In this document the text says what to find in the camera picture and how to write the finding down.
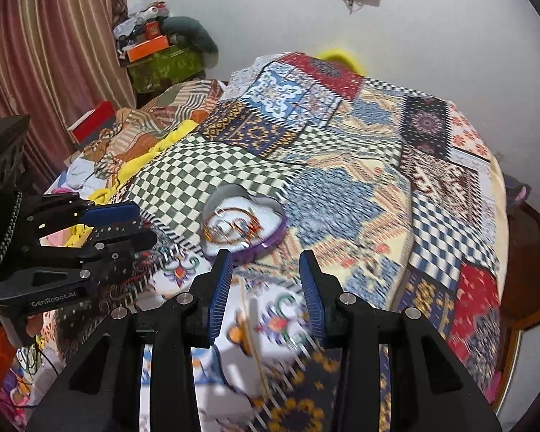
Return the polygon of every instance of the striped curtain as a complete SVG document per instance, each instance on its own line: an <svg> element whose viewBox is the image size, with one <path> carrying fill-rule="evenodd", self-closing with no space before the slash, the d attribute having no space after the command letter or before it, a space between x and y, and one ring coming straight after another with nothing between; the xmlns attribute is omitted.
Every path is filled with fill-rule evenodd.
<svg viewBox="0 0 540 432"><path fill-rule="evenodd" d="M112 0L0 0L0 118L30 114L25 154L38 191L63 170L67 133L102 100L136 104L112 34Z"/></svg>

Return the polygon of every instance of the yellow cloth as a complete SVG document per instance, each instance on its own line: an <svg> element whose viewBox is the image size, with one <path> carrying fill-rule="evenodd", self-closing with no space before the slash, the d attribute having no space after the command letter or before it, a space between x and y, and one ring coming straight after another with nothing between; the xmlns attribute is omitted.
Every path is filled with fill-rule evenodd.
<svg viewBox="0 0 540 432"><path fill-rule="evenodd" d="M138 156L137 158L128 161L122 166L118 171L116 184L112 188L101 188L92 193L88 199L95 202L96 205L106 204L110 201L110 198L128 181L132 176L137 173L142 167L144 167L148 162L154 159L162 151L166 150L172 146L177 141L180 141L188 133L190 133L194 128L198 126L198 123L192 120L184 120L180 123L180 126L170 132L167 137L157 142L153 147L151 147L146 154ZM74 247L81 246L84 243L84 240L90 234L92 228L85 226L84 224L78 224L70 228L70 238L64 244L65 247Z"/></svg>

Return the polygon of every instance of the bolt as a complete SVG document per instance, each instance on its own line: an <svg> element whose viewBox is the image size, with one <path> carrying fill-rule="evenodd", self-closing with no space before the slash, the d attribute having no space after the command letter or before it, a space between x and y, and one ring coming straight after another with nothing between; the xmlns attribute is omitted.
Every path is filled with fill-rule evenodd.
<svg viewBox="0 0 540 432"><path fill-rule="evenodd" d="M194 300L194 296L191 293L182 293L176 297L176 302L180 305L186 305Z"/></svg>
<svg viewBox="0 0 540 432"><path fill-rule="evenodd" d="M411 320L418 320L422 316L422 312L416 307L408 307L404 310L404 313Z"/></svg>
<svg viewBox="0 0 540 432"><path fill-rule="evenodd" d="M123 319L128 314L128 309L125 307L116 307L112 311L112 318L115 320Z"/></svg>
<svg viewBox="0 0 540 432"><path fill-rule="evenodd" d="M340 302L345 303L346 305L352 305L356 302L356 296L351 293L340 294Z"/></svg>

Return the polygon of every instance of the pile of clutter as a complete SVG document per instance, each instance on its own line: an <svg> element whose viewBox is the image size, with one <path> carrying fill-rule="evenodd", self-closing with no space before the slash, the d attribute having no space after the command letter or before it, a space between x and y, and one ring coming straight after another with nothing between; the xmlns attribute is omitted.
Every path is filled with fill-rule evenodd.
<svg viewBox="0 0 540 432"><path fill-rule="evenodd" d="M114 30L116 49L121 62L141 59L170 45L193 45L202 53L217 53L218 48L202 25L185 16L170 16L164 1L136 5L128 19Z"/></svg>

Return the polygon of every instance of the green storage trunk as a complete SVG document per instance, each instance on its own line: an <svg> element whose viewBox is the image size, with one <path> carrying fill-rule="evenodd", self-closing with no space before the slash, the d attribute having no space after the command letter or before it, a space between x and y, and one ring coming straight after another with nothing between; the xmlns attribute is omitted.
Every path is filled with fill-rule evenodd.
<svg viewBox="0 0 540 432"><path fill-rule="evenodd" d="M170 84L180 83L202 71L204 65L198 51L172 45L130 63L127 68L134 90L145 94Z"/></svg>

